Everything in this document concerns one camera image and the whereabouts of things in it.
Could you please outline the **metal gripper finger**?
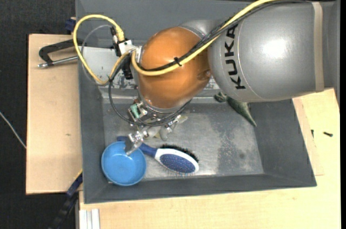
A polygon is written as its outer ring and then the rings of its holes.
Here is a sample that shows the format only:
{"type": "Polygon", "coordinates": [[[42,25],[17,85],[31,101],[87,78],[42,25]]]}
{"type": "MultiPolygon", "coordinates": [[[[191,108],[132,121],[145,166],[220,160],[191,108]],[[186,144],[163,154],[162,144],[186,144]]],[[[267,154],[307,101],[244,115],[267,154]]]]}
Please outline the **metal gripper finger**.
{"type": "Polygon", "coordinates": [[[131,133],[125,138],[125,152],[126,155],[132,154],[143,143],[144,136],[141,132],[131,133]]]}
{"type": "Polygon", "coordinates": [[[176,125],[180,122],[181,115],[177,115],[171,121],[169,121],[166,125],[162,125],[159,131],[159,136],[161,140],[166,141],[168,139],[169,134],[171,134],[176,127],[176,125]]]}

